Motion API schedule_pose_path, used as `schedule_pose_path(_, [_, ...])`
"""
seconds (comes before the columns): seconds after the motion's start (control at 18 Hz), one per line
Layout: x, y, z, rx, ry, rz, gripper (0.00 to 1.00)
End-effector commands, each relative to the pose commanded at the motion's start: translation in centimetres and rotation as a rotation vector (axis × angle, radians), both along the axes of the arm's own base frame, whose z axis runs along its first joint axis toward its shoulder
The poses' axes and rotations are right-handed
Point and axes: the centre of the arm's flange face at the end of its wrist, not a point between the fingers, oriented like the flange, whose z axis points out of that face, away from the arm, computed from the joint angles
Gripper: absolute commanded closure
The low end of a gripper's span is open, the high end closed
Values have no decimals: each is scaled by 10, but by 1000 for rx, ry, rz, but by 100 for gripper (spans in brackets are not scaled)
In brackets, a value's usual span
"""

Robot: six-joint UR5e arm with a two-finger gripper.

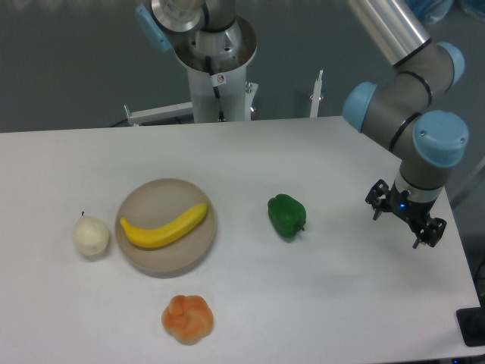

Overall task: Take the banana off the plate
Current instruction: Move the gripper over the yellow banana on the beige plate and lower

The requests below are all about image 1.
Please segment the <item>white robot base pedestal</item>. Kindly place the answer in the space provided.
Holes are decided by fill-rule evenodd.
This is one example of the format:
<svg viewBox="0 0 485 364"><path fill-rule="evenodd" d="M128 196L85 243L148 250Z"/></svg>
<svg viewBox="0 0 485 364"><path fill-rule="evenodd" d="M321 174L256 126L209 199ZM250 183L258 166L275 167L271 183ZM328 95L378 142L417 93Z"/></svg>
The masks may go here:
<svg viewBox="0 0 485 364"><path fill-rule="evenodd" d="M189 82L196 123L249 121L255 87L246 68L257 50L255 31L245 19L218 33L197 31L175 48Z"/></svg>

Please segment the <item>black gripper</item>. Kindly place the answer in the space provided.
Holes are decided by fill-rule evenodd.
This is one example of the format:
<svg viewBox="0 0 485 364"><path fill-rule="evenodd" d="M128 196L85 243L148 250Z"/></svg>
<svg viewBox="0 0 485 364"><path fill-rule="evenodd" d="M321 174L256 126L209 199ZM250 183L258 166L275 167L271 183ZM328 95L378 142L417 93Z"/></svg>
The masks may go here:
<svg viewBox="0 0 485 364"><path fill-rule="evenodd" d="M386 212L393 213L408 224L416 236L413 249L417 249L420 244L435 247L446 229L446 220L430 216L430 210L434 205L433 200L413 201L407 190L399 192L394 185L389 187L382 179L379 179L369 190L365 202L374 211L374 221Z"/></svg>

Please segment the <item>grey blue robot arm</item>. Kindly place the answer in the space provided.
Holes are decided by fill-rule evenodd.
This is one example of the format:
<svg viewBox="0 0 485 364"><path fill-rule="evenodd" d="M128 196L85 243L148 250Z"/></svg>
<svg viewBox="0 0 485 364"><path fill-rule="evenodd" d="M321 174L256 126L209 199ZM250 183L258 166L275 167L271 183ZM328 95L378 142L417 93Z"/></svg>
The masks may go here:
<svg viewBox="0 0 485 364"><path fill-rule="evenodd" d="M365 201L376 215L403 220L416 244L435 246L446 222L431 217L430 210L462 159L468 128L459 116L432 111L430 104L460 79L463 55L447 42L434 42L404 1L348 6L396 70L385 86L359 84L343 106L351 126L401 161L393 184L379 180ZM186 68L194 121L250 119L246 66L257 41L234 2L150 1L135 16L152 45L174 50Z"/></svg>

